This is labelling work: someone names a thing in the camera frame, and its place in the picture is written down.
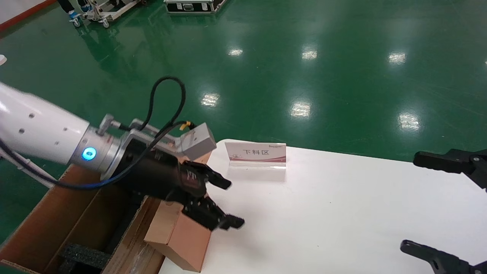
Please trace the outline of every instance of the robotic arm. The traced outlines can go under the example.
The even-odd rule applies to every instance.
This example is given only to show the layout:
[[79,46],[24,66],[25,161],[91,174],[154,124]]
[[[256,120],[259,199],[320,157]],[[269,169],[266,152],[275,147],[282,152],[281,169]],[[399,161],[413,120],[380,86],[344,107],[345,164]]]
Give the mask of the robotic arm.
[[[190,130],[180,137],[168,135],[179,125]],[[127,132],[116,138],[107,133],[110,127]],[[177,122],[159,130],[138,119],[126,127],[106,115],[95,128],[56,105],[0,83],[0,156],[44,184],[83,190],[116,182],[132,191],[183,204],[185,215],[212,231],[240,228],[243,219],[225,214],[206,196],[207,182],[223,189],[231,182],[208,166],[191,161],[215,148],[205,123]],[[98,171],[102,182],[81,186],[58,182],[16,152]],[[181,164],[177,157],[190,161]]]

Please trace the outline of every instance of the blue indicator light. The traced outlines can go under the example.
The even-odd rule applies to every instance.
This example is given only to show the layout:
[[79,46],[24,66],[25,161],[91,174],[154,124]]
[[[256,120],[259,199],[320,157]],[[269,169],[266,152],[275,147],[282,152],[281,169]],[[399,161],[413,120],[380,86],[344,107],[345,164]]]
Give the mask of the blue indicator light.
[[96,149],[93,147],[87,147],[81,154],[81,158],[85,161],[91,161],[96,156]]

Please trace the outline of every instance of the cardboard box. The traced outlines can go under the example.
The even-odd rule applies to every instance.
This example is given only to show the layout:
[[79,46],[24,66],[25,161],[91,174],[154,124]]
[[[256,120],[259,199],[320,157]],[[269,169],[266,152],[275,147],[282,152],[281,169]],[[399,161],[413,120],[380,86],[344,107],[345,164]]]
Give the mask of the cardboard box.
[[[72,165],[61,180],[81,184],[99,178],[96,172]],[[98,250],[109,245],[129,201],[130,195],[116,186],[94,191],[55,186],[3,244],[0,263],[26,273],[55,274],[62,261],[58,254],[66,243]],[[144,199],[103,274],[159,272],[164,257],[143,241],[159,203]]]
[[145,241],[182,269],[201,272],[211,231],[184,215],[182,208],[161,202]]

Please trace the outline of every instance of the black cable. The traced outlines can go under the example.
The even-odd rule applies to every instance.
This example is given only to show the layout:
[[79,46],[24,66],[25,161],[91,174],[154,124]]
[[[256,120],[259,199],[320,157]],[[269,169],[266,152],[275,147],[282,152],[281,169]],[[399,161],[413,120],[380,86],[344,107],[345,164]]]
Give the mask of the black cable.
[[[170,127],[174,121],[178,118],[178,116],[180,115],[181,111],[183,110],[183,107],[184,107],[184,104],[186,102],[186,87],[184,86],[184,83],[177,77],[174,77],[174,76],[164,76],[164,77],[161,77],[159,78],[153,85],[152,87],[152,90],[150,91],[150,99],[149,99],[149,110],[147,111],[147,117],[146,119],[144,120],[144,122],[142,123],[142,125],[137,128],[138,130],[143,130],[147,124],[149,123],[150,121],[150,118],[152,117],[152,111],[154,109],[154,95],[155,95],[155,91],[157,90],[157,87],[159,86],[160,83],[162,83],[163,81],[165,80],[173,80],[175,82],[177,82],[179,84],[179,87],[181,88],[181,102],[179,103],[179,107],[178,109],[176,110],[176,112],[174,113],[174,115],[172,116],[171,120],[169,120],[163,127],[162,129],[166,129],[168,127]],[[121,124],[119,129],[121,130],[125,130],[125,131],[130,131],[131,128],[124,125],[124,124]]]
[[130,170],[142,160],[142,158],[149,152],[151,149],[166,135],[168,134],[172,129],[177,127],[178,125],[186,124],[186,121],[179,121],[171,126],[169,126],[166,129],[161,129],[157,134],[158,137],[156,137],[148,146],[147,148],[140,154],[139,158],[137,158],[134,162],[132,162],[126,169],[124,169],[122,172],[117,174],[116,176],[109,178],[107,180],[104,180],[99,183],[91,183],[91,184],[85,184],[85,185],[75,185],[75,184],[69,184],[69,183],[64,183],[60,182],[57,180],[54,180],[52,178],[49,178],[48,176],[41,174],[39,171],[37,171],[35,168],[29,166],[27,163],[25,163],[21,158],[19,158],[6,144],[3,142],[2,139],[0,139],[0,149],[2,149],[8,156],[10,156],[12,159],[14,159],[15,162],[17,162],[19,165],[21,165],[23,168],[26,170],[30,171],[32,174],[35,176],[46,180],[47,182],[50,182],[54,185],[68,188],[68,189],[75,189],[75,190],[92,190],[92,189],[99,189],[102,188],[108,184],[115,183],[121,178],[123,178],[125,175],[127,175]]

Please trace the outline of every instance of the yellow cable tie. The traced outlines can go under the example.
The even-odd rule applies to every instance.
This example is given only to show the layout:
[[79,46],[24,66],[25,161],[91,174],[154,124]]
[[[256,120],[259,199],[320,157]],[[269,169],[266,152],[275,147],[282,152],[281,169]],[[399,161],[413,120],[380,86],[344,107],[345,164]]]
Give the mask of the yellow cable tie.
[[186,121],[186,124],[182,124],[181,127],[179,128],[179,130],[183,130],[186,127],[189,127],[190,125],[191,125],[191,122],[190,121]]

